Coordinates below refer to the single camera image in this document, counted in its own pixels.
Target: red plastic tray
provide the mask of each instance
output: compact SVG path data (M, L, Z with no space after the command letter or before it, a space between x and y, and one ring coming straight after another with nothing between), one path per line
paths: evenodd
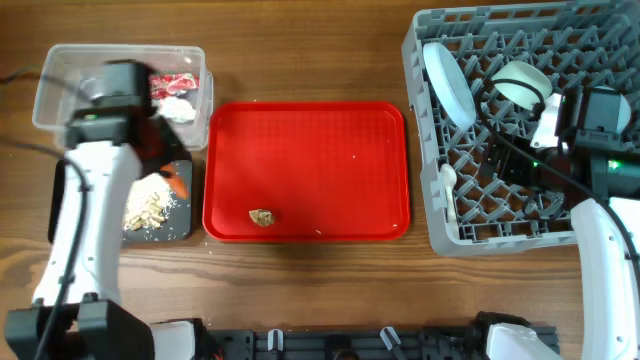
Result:
M249 211L276 218L260 227ZM231 103L212 116L204 228L222 241L380 241L409 226L402 114L384 102Z

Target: gray crate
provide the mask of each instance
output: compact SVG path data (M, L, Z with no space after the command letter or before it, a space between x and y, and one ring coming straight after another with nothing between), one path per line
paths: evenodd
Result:
M623 91L636 119L640 111L639 19L636 0L436 9L414 15L402 44L402 60L409 103L418 120L420 181L435 252L446 256L520 252L574 244L575 236L568 213L552 223L529 220L521 208L526 189L495 177L485 181L475 176L489 131L479 122L462 131L447 118L425 70L424 44L440 42L451 51L474 95L483 79L509 61L520 60L543 71L554 92L596 85ZM537 123L528 120L528 111L501 99L495 89L483 95L494 121L507 133L531 138ZM635 126L626 139L629 150L640 148L640 120ZM458 174L454 197L460 240L446 226L447 202L438 174L443 163L451 164ZM563 194L542 194L526 212L546 217L562 201Z

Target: wooden surface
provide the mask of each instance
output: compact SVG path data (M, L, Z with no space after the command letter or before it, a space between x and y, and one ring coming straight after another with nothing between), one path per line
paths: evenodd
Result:
M148 322L202 317L216 329L314 329L456 325L480 310L502 311L557 326L563 355L579 357L576 247L444 258L429 245L400 45L416 11L445 2L119 2L124 0L0 1L0 74L42 63L57 43L195 45L215 75L218 104L385 100L404 113L409 129L412 224L402 239L223 245L198 228L176 245L122 251L120 287L133 314ZM482 4L488 2L456 6ZM34 94L35 84L4 92L0 133L51 144L50 135L31 124ZM0 323L7 310L29 305L44 269L54 166L42 155L0 149ZM0 358L13 358L4 341Z

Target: green light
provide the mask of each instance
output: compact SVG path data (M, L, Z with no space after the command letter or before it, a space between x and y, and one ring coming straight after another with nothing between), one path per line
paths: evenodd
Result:
M619 168L620 166L622 166L622 164L619 161L609 160L609 168L610 169L615 170L615 169Z

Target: metal lever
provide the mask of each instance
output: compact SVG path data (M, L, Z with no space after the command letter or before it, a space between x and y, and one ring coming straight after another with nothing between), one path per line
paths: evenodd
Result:
M393 327L387 326L382 329L382 331L380 331L380 338L382 338L382 342L387 347L387 350L393 353L396 360L407 360L407 357L400 348L400 338Z
M273 354L274 360L284 360L284 333L282 330L273 329L267 335L267 350Z

